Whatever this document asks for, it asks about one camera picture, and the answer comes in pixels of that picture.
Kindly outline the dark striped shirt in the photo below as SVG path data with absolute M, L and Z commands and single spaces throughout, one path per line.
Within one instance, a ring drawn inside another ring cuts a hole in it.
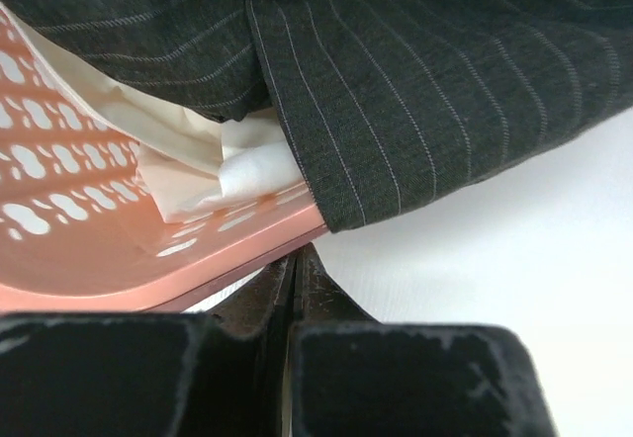
M 273 108 L 333 232 L 408 213 L 632 105 L 632 0 L 2 0 L 214 121 Z

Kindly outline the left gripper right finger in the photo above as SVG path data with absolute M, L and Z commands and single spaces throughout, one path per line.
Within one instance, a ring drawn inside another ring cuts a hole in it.
M 529 353 L 510 330 L 387 324 L 300 249 L 291 338 L 296 436 L 552 436 Z

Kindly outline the white shirt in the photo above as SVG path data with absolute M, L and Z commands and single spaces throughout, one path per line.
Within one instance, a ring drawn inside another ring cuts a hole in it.
M 273 110 L 218 123 L 121 84 L 25 23 L 18 27 L 77 106 L 138 141 L 137 173 L 164 221 L 200 216 L 302 182 Z

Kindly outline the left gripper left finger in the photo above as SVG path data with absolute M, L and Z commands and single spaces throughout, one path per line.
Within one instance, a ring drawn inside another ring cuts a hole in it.
M 206 312 L 1 318 L 5 436 L 282 436 L 297 258 Z

